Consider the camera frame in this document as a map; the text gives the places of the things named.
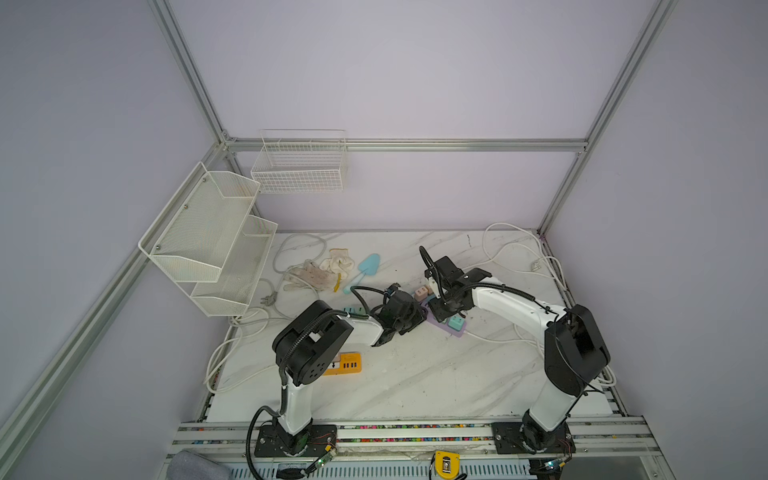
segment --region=metal bracket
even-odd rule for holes
[[[310,436],[306,448],[298,455],[300,457],[319,457],[326,452],[326,445],[336,443],[335,425],[310,425]],[[283,450],[283,443],[277,435],[277,428],[264,425],[259,428],[259,438],[253,449],[256,458],[290,457]]]
[[[493,441],[496,445],[496,453],[499,455],[524,455],[531,453],[527,448],[523,446],[525,438],[522,435],[522,422],[496,422],[491,424],[491,431],[493,432]],[[561,423],[557,427],[555,438],[567,442],[567,447],[571,452],[576,450],[576,445],[573,441],[573,435],[571,430],[565,422]],[[550,448],[545,449],[541,453],[564,453],[566,445],[558,443]]]

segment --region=gray fabric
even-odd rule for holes
[[[230,470],[197,453],[182,450],[170,461],[166,478],[167,480],[229,480]]]

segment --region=wire mesh shelf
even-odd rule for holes
[[[144,238],[139,243],[174,282],[219,280],[259,190],[259,183],[250,178],[202,168],[192,193],[160,238],[152,245],[143,245]]]
[[[208,316],[243,315],[261,277],[277,223],[248,215],[216,283],[198,283],[190,298]]]
[[[206,315],[243,315],[277,223],[250,214],[259,191],[255,180],[198,164],[185,184],[193,182],[176,192],[139,249]]]
[[[263,147],[251,169],[263,194],[343,190],[344,130],[262,130]]]

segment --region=light blue spatula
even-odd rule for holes
[[[368,255],[368,258],[360,262],[360,265],[357,266],[357,269],[360,270],[360,273],[358,273],[355,278],[351,279],[349,283],[346,284],[343,292],[351,293],[352,290],[350,290],[350,288],[362,282],[362,278],[365,275],[376,275],[376,272],[379,271],[380,262],[381,257],[379,257],[378,253],[371,253]]]

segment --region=marble surface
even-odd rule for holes
[[[262,278],[275,284],[281,274],[272,261],[288,233],[275,237]],[[361,285],[386,288],[397,282],[410,293],[425,283],[424,263],[419,255],[423,245],[437,260],[448,255],[464,267],[486,257],[482,251],[481,231],[436,232],[352,232],[320,233],[327,248],[347,248],[356,263],[371,253],[381,255],[375,276]],[[536,249],[530,236],[509,230],[491,231],[486,238],[491,255],[507,242],[518,241]],[[322,245],[311,237],[291,238],[277,259],[278,270],[315,257]],[[327,250],[322,258],[328,257]],[[530,270],[533,255],[524,248],[507,247],[497,259],[514,270]],[[513,273],[487,263],[482,266],[510,286],[531,293],[549,303],[563,304],[554,281],[535,275]],[[269,292],[265,283],[253,298],[256,305]],[[376,293],[364,293],[369,305],[379,303]],[[358,306],[353,295],[339,289],[321,292],[320,298],[331,307]],[[286,292],[280,287],[277,305],[286,315],[301,313],[312,301],[309,290]],[[509,321],[494,313],[472,309],[467,316],[468,331],[494,339],[516,338]],[[226,387],[244,376],[274,364],[272,341],[286,321],[272,321],[258,336],[245,339],[227,360],[219,387]],[[250,327],[246,333],[258,326]],[[324,376],[313,383],[313,417],[322,420],[360,419],[437,419],[487,418],[495,415],[522,415],[536,400],[544,384],[543,360],[535,347],[524,343],[487,343],[470,336],[451,336],[428,323],[384,346],[345,347],[343,351],[361,352],[362,372]],[[254,377],[237,388],[216,394],[208,412],[209,422],[245,422],[261,405],[277,408],[280,404],[280,379],[276,368]],[[611,407],[603,395],[582,397],[573,415],[610,415]]]

